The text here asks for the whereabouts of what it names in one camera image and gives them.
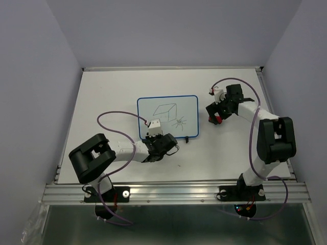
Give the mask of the red whiteboard eraser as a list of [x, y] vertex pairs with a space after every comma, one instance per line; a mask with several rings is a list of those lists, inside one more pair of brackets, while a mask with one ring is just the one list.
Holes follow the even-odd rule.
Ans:
[[222, 118], [220, 116], [209, 117], [208, 121], [214, 125], [222, 124]]

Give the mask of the blue framed whiteboard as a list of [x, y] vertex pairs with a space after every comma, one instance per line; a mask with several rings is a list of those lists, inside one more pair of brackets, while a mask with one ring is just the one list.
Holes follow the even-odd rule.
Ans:
[[141, 97], [137, 114], [148, 120], [159, 119], [164, 134], [177, 139], [199, 135], [199, 100], [196, 95]]

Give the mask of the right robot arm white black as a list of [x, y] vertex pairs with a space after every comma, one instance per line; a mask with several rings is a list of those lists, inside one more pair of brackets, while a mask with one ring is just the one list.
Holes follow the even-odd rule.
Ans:
[[219, 125], [233, 114], [251, 123], [249, 136], [250, 168], [239, 177], [235, 193], [247, 199], [268, 175], [282, 162], [296, 154], [293, 120], [279, 117], [263, 109], [259, 102], [243, 95], [240, 84], [229, 85], [225, 90], [217, 86], [209, 94], [214, 102], [206, 106], [212, 124]]

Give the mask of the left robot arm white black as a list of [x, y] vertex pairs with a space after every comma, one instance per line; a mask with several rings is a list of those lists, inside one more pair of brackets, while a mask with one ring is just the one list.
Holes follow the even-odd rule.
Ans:
[[170, 133], [146, 137], [137, 142], [110, 142], [103, 133], [96, 134], [72, 150], [68, 157], [81, 184], [89, 184], [102, 201], [113, 197], [113, 185], [105, 170], [113, 162], [156, 162], [172, 149], [179, 150], [177, 140]]

